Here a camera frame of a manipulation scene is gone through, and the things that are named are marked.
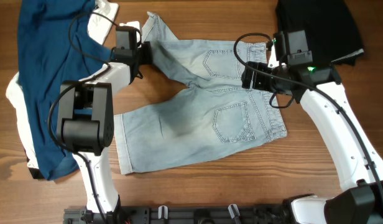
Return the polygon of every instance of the blue cloth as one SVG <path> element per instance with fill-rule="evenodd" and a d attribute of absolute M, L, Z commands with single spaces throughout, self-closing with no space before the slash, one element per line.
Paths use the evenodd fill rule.
<path fill-rule="evenodd" d="M 178 40 L 152 13 L 142 35 L 154 65 L 188 88 L 114 116 L 122 174 L 212 161 L 286 137 L 280 111 L 269 105 L 272 94 L 241 88 L 244 67 L 233 41 Z M 245 62 L 266 62 L 265 43 L 240 42 L 237 51 Z"/>
<path fill-rule="evenodd" d="M 47 129 L 50 105 L 60 93 L 65 80 L 79 80 L 99 70 L 101 62 L 83 57 L 71 48 L 68 28 L 72 19 L 82 12 L 91 12 L 95 0 L 23 0 L 17 30 L 19 83 L 34 143 L 37 162 L 47 180 L 63 177 L 78 169 L 71 153 L 57 147 Z M 73 25 L 71 37 L 82 51 L 107 59 L 109 49 L 99 45 L 87 34 L 89 16 Z M 52 116 L 56 130 L 57 111 Z"/>

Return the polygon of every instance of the pocket stitching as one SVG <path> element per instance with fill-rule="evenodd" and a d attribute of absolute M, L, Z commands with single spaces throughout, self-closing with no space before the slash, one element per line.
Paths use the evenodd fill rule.
<path fill-rule="evenodd" d="M 215 74 L 210 67 L 207 64 L 208 59 L 210 59 L 210 56 L 212 53 L 234 53 L 234 50 L 209 50 L 208 53 L 205 55 L 205 58 L 203 60 L 203 66 L 205 67 L 206 71 L 212 76 L 212 77 L 218 77 L 218 78 L 227 78 L 227 79 L 232 79 L 232 80 L 240 80 L 241 79 L 241 72 L 240 72 L 240 63 L 238 62 L 237 59 L 234 61 L 236 62 L 236 72 L 238 77 L 230 77 L 226 75 L 218 75 Z"/>
<path fill-rule="evenodd" d="M 265 133 L 265 136 L 266 136 L 267 140 L 268 140 L 269 142 L 272 141 L 271 138 L 270 138 L 270 136 L 269 136 L 269 133 L 268 133 L 268 131 L 267 131 L 267 129 L 266 129 L 266 125 L 265 125 L 265 123 L 264 123 L 264 121 L 263 121 L 263 119 L 262 119 L 261 113 L 259 112 L 259 109 L 258 109 L 258 107 L 256 106 L 256 103 L 255 103 L 255 101 L 254 101 L 254 99 L 253 99 L 253 97 L 252 97 L 252 95 L 251 95 L 251 91 L 247 91 L 247 94 L 248 94 L 248 98 L 249 98 L 249 100 L 251 101 L 251 103 L 252 103 L 252 105 L 253 105 L 253 107 L 254 107 L 254 109 L 255 109 L 256 115 L 258 116 L 259 122 L 261 123 L 262 129 L 263 129 L 263 131 L 264 131 L 264 133 Z"/>
<path fill-rule="evenodd" d="M 228 110 L 230 108 L 234 108 L 236 106 L 244 106 L 244 110 L 246 112 L 246 121 L 247 121 L 247 127 L 246 129 L 243 131 L 243 133 L 240 135 L 240 137 L 238 137 L 237 139 L 229 139 L 229 140 L 225 140 L 221 133 L 219 132 L 218 128 L 216 128 L 216 120 L 217 120 L 217 117 L 218 117 L 218 112 L 219 111 L 222 111 L 222 110 Z M 215 113 L 214 113 L 214 120 L 213 120 L 213 124 L 212 124 L 212 128 L 214 129 L 216 135 L 219 137 L 219 139 L 221 140 L 221 142 L 223 143 L 232 143 L 232 142 L 240 142 L 240 141 L 251 141 L 251 140 L 255 140 L 256 139 L 256 136 L 255 136 L 255 133 L 254 133 L 254 130 L 252 129 L 252 126 L 251 126 L 251 122 L 249 121 L 249 114 L 248 114 L 248 107 L 247 107 L 247 102 L 246 101 L 243 101 L 243 102 L 240 102 L 240 103 L 235 103 L 233 105 L 229 105 L 229 106 L 225 106 L 223 108 L 219 108 L 219 109 L 216 109 L 215 110 Z M 252 136 L 247 138 L 247 139 L 243 139 L 245 137 L 245 135 L 247 133 L 251 132 L 252 133 Z"/>

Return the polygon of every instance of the jeans shorts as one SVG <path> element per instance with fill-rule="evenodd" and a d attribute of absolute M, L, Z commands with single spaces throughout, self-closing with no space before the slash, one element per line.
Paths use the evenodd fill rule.
<path fill-rule="evenodd" d="M 234 41 L 178 40 L 158 15 L 148 15 L 142 40 L 150 41 L 154 65 L 188 88 L 114 116 L 122 174 L 212 161 L 286 137 L 272 94 L 241 88 Z M 240 42 L 237 52 L 244 61 L 267 61 L 265 43 Z"/>

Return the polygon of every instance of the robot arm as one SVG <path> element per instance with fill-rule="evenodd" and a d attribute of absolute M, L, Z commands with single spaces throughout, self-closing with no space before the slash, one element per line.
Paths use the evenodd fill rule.
<path fill-rule="evenodd" d="M 138 22 L 117 27 L 116 37 L 114 55 L 108 65 L 80 81 L 61 85 L 61 91 L 68 91 L 59 101 L 57 138 L 89 162 L 86 164 L 82 157 L 74 155 L 88 198 L 84 216 L 87 223 L 126 221 L 108 157 L 114 135 L 113 96 L 135 78 L 142 78 L 140 65 L 152 63 L 150 44 L 140 42 Z M 82 82 L 91 77 L 99 78 Z"/>
<path fill-rule="evenodd" d="M 295 99 L 302 105 L 323 137 L 343 191 L 331 200 L 314 195 L 286 200 L 291 217 L 289 221 L 383 223 L 383 160 L 353 114 L 334 66 L 308 67 L 313 59 L 303 30 L 275 34 L 274 42 L 279 64 L 285 58 L 287 66 L 271 69 L 264 63 L 248 62 L 241 78 L 242 86 L 270 91 L 274 95 L 292 95 L 292 101 Z M 352 125 L 363 141 L 366 152 Z M 374 179 L 373 172 L 379 180 Z"/>

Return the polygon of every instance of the wood grain surface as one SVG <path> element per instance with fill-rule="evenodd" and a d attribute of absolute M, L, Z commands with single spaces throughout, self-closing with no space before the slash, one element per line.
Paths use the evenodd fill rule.
<path fill-rule="evenodd" d="M 179 39 L 235 40 L 248 32 L 276 31 L 273 0 L 123 0 L 116 22 L 147 19 L 156 12 Z M 347 0 L 359 27 L 365 55 L 355 67 L 337 69 L 349 102 L 383 158 L 383 0 Z M 55 182 L 33 180 L 16 128 L 16 113 L 5 97 L 17 72 L 20 0 L 0 1 L 0 223 L 61 223 L 63 209 L 82 206 L 86 195 L 79 172 Z M 114 46 L 113 30 L 105 46 Z M 148 66 L 114 98 L 114 113 L 171 99 L 184 85 Z M 286 103 L 287 97 L 279 97 Z M 340 193 L 335 166 L 315 125 L 300 105 L 282 110 L 288 136 L 218 161 L 160 172 L 120 174 L 116 146 L 110 149 L 114 184 L 123 205 L 252 205 L 315 193 Z"/>

